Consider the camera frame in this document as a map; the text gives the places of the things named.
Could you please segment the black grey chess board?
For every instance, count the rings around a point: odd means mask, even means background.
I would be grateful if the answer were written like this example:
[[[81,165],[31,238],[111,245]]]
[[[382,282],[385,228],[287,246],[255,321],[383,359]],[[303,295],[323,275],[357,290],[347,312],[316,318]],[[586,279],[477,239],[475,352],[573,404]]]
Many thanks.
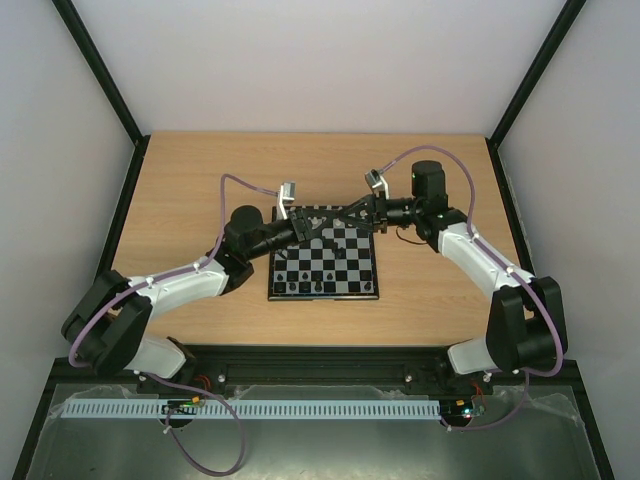
[[[289,272],[298,280],[290,282]],[[309,273],[309,281],[302,274]],[[314,281],[314,272],[323,279]],[[287,280],[277,282],[285,273]],[[270,301],[377,300],[379,282],[374,235],[353,228],[325,229],[321,237],[272,253],[269,258],[267,297]]]

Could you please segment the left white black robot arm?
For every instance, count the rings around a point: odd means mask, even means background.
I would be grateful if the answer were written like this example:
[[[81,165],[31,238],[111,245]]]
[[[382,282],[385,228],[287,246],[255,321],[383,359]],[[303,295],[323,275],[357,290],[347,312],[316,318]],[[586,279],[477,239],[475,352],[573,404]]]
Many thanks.
[[[373,228],[370,213],[355,206],[296,209],[267,223],[258,208],[243,205],[232,212],[214,248],[190,264],[139,277],[115,270],[101,274],[61,329],[71,345],[70,365],[98,376],[128,370],[174,378],[188,363],[188,353],[176,340],[148,334],[153,320],[238,289],[253,273],[252,260],[318,238],[335,221],[365,231]]]

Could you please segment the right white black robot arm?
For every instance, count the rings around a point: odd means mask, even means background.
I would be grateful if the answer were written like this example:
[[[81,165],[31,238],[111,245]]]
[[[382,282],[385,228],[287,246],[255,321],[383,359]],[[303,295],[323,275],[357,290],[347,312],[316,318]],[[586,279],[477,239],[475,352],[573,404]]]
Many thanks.
[[[480,371],[558,374],[568,347],[559,284],[509,261],[480,235],[470,213],[450,206],[442,165],[413,164],[410,198],[391,198],[380,170],[365,179],[376,228],[414,226],[421,240],[460,268],[490,301],[485,334],[449,347],[448,359],[436,367],[438,384],[455,392]]]

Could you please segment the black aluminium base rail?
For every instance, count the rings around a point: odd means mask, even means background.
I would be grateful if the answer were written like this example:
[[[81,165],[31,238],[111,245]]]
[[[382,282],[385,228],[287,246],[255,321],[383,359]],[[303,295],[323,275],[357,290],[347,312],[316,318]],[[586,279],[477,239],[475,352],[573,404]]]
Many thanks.
[[[175,383],[208,386],[226,397],[249,386],[373,386],[409,395],[466,398],[477,389],[517,385],[521,373],[458,375],[443,347],[269,347],[188,345]]]

